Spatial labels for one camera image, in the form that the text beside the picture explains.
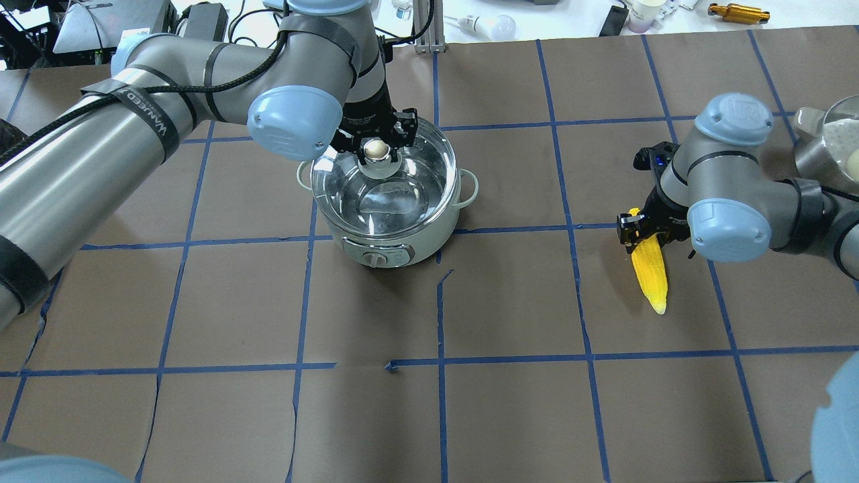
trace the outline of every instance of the light bulb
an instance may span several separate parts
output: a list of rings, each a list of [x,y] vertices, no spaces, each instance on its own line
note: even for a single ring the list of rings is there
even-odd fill
[[[470,30],[495,42],[516,40],[516,21],[508,15],[483,17],[469,15],[456,21],[463,30]]]

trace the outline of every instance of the light blue joint cap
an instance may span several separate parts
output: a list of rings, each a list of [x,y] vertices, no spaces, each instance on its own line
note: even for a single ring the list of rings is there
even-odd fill
[[[734,146],[760,146],[772,131],[772,113],[756,97],[739,92],[717,95],[695,118],[707,136]]]
[[[759,211],[733,199],[702,199],[686,215],[692,246],[713,261],[749,261],[770,246],[772,229]]]
[[[96,462],[71,456],[24,456],[0,462],[3,483],[131,483],[121,474]]]
[[[287,0],[286,3],[300,14],[327,16],[354,12],[370,3],[370,0]]]
[[[294,161],[311,161],[328,148],[342,118],[343,106],[326,91],[283,86],[253,101],[247,129],[267,150]]]
[[[859,353],[829,382],[829,407],[819,407],[811,429],[811,468],[817,483],[859,481]]]
[[[110,61],[110,75],[116,76],[122,72],[122,70],[128,65],[128,58],[131,57],[131,53],[134,52],[134,49],[138,48],[140,44],[144,43],[146,40],[154,37],[161,37],[163,35],[177,37],[175,34],[162,32],[159,34],[129,35],[128,37],[120,40],[119,45],[116,47],[116,53],[113,54],[113,58],[111,58]]]

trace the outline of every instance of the pot handle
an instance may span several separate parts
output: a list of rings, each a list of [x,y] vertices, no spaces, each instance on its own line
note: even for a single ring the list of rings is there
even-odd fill
[[[796,111],[794,116],[793,127],[796,129],[800,138],[804,141],[810,141],[816,138],[823,131],[823,118],[826,113],[813,107],[802,107]]]
[[[458,171],[460,172],[460,178],[462,176],[468,176],[474,181],[474,193],[472,193],[472,196],[469,199],[450,205],[451,208],[454,208],[455,210],[461,210],[471,203],[474,203],[474,200],[478,198],[478,192],[480,191],[480,181],[478,181],[478,177],[475,176],[474,173],[462,168],[458,169]]]
[[[312,187],[304,184],[304,181],[302,181],[302,174],[304,174],[304,170],[308,166],[310,166],[312,163],[313,163],[312,161],[302,161],[302,163],[298,165],[298,169],[295,171],[295,179],[298,181],[298,184],[302,188],[310,191],[311,193],[313,192],[314,189]]]

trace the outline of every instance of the metal bowl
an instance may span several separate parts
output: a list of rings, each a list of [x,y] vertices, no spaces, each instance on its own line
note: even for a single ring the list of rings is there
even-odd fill
[[[384,240],[411,235],[439,217],[458,179],[448,140],[419,119],[414,145],[398,156],[399,170],[383,180],[366,176],[351,153],[329,148],[317,159],[312,187],[328,221],[347,234]]]

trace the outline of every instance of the brass fitting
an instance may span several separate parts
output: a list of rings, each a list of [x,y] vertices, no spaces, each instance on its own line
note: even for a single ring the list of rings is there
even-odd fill
[[[745,23],[748,25],[770,21],[770,12],[764,12],[757,7],[746,7],[737,3],[729,3],[727,7],[711,3],[707,8],[707,15],[719,15],[724,21]]]

